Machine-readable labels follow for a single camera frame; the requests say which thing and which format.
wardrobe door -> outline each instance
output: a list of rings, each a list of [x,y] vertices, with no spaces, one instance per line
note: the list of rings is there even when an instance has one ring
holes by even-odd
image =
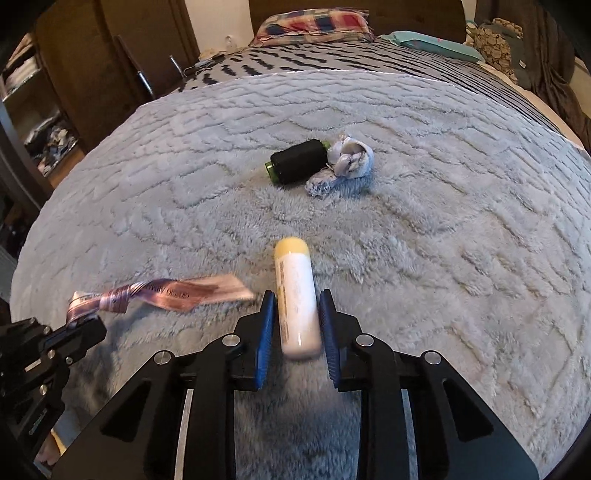
[[[141,70],[156,97],[181,84],[182,69],[195,64],[198,51],[182,0],[100,0],[109,32],[119,53]]]
[[[88,151],[142,102],[99,0],[57,0],[39,17],[35,36],[60,103]]]

white wall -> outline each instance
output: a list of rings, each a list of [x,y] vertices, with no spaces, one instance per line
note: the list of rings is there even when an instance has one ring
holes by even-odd
[[[185,0],[201,53],[231,50],[228,45],[247,46],[252,33],[248,0]]]
[[[466,20],[474,20],[474,14],[476,13],[476,0],[462,0],[464,4],[464,16]]]
[[[591,75],[581,59],[576,59],[570,87],[579,100],[581,110],[591,118]]]

metal screw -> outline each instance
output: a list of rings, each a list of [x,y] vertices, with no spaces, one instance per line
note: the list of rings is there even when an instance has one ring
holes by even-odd
[[[162,350],[161,352],[158,352],[156,355],[154,355],[154,361],[159,365],[167,364],[170,362],[171,358],[172,355],[170,355],[170,352],[167,352],[166,350]]]
[[[441,363],[441,355],[437,352],[425,353],[425,361],[431,365],[439,365]]]
[[[357,336],[355,342],[357,342],[357,345],[359,346],[372,346],[374,344],[374,337],[367,335],[367,333],[362,333]]]
[[[236,346],[240,343],[240,337],[231,333],[222,338],[222,343],[226,346]]]

textured blanket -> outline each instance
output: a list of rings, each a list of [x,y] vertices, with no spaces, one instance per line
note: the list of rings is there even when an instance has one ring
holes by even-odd
[[[272,186],[269,155],[340,132],[374,177],[324,200]],[[591,412],[591,168],[583,151],[494,101],[400,74],[249,77],[140,107],[57,188],[12,284],[14,319],[64,323],[75,290],[235,272],[252,303],[188,314],[132,304],[72,368],[84,423],[150,356],[203,348],[275,286],[272,249],[304,238],[318,290],[368,333],[436,349],[542,474]],[[237,395],[238,478],[354,478],[358,398],[323,359],[272,359]]]

black spool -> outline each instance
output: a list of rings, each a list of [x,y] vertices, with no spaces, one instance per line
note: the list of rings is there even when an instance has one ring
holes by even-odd
[[[326,146],[320,140],[308,140],[273,153],[265,164],[273,183],[288,185],[309,179],[327,163]]]

